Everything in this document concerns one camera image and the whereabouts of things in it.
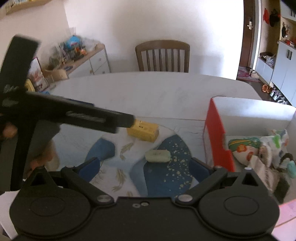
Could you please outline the left hand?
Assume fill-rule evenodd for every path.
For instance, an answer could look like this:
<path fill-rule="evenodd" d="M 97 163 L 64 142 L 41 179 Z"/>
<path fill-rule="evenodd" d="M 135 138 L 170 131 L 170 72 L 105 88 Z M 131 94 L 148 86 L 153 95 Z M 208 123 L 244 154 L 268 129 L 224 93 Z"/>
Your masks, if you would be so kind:
<path fill-rule="evenodd" d="M 12 123 L 7 122 L 1 132 L 1 139 L 5 140 L 7 138 L 13 138 L 17 134 L 17 131 L 18 129 Z M 29 168 L 25 172 L 25 177 L 29 177 L 34 169 L 45 166 L 48 162 L 56 158 L 56 156 L 56 148 L 54 142 L 51 140 L 41 154 L 30 161 Z"/>

